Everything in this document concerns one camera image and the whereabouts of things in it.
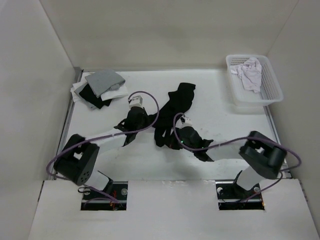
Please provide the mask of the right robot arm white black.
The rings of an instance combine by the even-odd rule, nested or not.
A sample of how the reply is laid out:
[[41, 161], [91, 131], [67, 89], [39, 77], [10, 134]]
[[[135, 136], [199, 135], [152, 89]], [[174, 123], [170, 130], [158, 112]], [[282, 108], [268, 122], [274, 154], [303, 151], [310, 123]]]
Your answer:
[[255, 130], [247, 137], [217, 144], [212, 139], [200, 137], [192, 126], [175, 128], [173, 132], [177, 144], [202, 162], [243, 159], [248, 164], [236, 175], [231, 186], [219, 192], [222, 197], [234, 195], [238, 202], [251, 199], [255, 185], [262, 180], [275, 180], [287, 156], [287, 151], [281, 145]]

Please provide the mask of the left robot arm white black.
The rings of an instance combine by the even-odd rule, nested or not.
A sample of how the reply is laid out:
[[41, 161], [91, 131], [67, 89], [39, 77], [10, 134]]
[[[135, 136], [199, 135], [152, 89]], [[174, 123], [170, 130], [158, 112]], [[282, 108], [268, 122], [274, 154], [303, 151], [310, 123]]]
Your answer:
[[113, 180], [100, 171], [95, 171], [98, 155], [129, 145], [135, 140], [137, 133], [150, 125], [144, 107], [133, 106], [127, 117], [111, 130], [98, 134], [96, 137], [111, 137], [85, 142], [62, 156], [53, 164], [54, 170], [77, 186], [86, 186], [94, 190], [100, 199], [108, 199], [112, 195]]

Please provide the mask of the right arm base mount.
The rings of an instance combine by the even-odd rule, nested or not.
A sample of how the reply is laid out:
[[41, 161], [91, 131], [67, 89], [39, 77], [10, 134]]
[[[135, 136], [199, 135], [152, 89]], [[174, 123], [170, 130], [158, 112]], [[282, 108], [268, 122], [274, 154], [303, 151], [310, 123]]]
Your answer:
[[260, 185], [256, 184], [251, 190], [245, 190], [231, 181], [218, 181], [215, 183], [218, 208], [222, 211], [239, 210], [264, 210], [262, 194], [252, 195], [259, 192]]

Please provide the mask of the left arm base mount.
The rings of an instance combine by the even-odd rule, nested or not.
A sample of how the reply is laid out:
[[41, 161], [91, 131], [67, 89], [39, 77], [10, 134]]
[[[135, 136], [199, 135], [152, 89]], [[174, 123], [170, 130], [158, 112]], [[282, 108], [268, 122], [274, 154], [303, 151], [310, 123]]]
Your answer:
[[117, 200], [114, 202], [105, 194], [82, 186], [78, 188], [82, 194], [81, 211], [126, 211], [128, 198], [128, 182], [116, 181], [109, 183], [104, 189], [105, 193]]

